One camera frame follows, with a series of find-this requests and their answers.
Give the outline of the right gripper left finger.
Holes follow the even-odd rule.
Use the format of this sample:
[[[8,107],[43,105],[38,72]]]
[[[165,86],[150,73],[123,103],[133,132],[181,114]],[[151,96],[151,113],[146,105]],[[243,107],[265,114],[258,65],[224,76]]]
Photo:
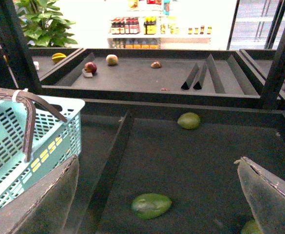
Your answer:
[[[0,209],[0,234],[60,234],[73,202],[79,173],[72,156]]]

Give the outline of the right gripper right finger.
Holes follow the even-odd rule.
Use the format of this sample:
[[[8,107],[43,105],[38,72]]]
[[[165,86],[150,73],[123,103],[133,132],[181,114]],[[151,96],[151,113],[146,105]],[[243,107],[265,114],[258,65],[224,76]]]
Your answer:
[[[285,234],[285,181],[248,157],[241,157],[237,174],[260,231]]]

